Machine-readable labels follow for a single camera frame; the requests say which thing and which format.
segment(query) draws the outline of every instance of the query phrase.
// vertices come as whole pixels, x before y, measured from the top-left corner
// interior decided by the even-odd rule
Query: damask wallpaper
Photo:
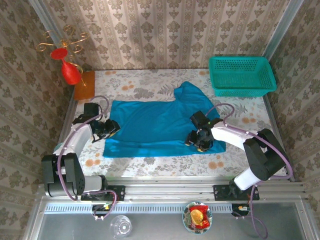
[[[89,70],[207,68],[213,55],[261,56],[289,2],[42,1],[58,28],[90,33],[78,58]]]
[[[58,141],[71,89],[28,1],[0,0],[0,239],[20,239],[42,181],[41,158]]]
[[[278,89],[269,99],[320,227],[319,16],[320,0],[305,0],[270,61]]]

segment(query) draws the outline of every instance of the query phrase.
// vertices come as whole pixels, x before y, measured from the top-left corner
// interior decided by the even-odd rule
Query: clear plastic cup
[[[112,219],[110,223],[110,232],[115,239],[125,238],[131,231],[131,221],[125,215],[119,215]]]

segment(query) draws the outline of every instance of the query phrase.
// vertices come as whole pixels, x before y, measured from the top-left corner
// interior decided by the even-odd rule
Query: blue cloth
[[[204,153],[184,144],[188,134],[196,130],[190,117],[199,110],[205,114],[213,104],[189,82],[176,88],[174,96],[174,101],[113,101],[110,119],[117,121],[121,129],[105,141],[103,156],[174,157],[225,152],[223,141],[215,141]],[[220,116],[214,109],[208,117]]]

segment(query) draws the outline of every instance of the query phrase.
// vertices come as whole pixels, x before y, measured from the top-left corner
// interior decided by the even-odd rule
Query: small plate
[[[191,216],[190,216],[190,209],[189,208],[191,208],[193,206],[198,206],[198,205],[205,205],[205,204],[202,203],[202,202],[199,202],[199,201],[190,202],[184,208],[184,211],[183,211],[183,214],[182,214],[182,221],[183,221],[183,225],[185,226],[185,228],[189,232],[194,233],[194,234],[204,234],[211,228],[211,225],[212,225],[212,213],[211,213],[210,209],[208,208],[208,210],[206,211],[206,217],[209,220],[210,226],[208,226],[208,227],[206,227],[204,229],[197,229],[197,228],[192,227],[191,226]]]

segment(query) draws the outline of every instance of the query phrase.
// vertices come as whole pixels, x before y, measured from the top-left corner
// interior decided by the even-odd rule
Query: teal basket
[[[270,64],[262,56],[213,56],[209,71],[219,97],[262,97],[277,89]]]

